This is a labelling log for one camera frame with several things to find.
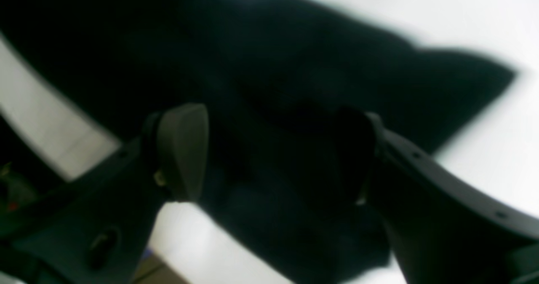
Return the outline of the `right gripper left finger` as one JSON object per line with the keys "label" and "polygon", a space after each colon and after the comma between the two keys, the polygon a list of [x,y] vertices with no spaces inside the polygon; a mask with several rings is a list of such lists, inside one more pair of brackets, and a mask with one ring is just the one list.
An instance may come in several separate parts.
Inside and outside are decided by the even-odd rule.
{"label": "right gripper left finger", "polygon": [[3,175],[21,207],[1,215],[1,273],[27,284],[129,283],[164,204],[200,197],[209,128],[206,106],[186,103],[152,114],[141,136],[44,195]]}

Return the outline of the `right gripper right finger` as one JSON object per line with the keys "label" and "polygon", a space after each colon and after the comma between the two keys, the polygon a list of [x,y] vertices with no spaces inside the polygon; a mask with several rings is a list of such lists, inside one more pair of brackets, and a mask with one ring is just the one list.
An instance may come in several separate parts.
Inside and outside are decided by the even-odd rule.
{"label": "right gripper right finger", "polygon": [[408,284],[537,284],[539,221],[448,172],[374,113],[333,117],[349,203],[382,218]]}

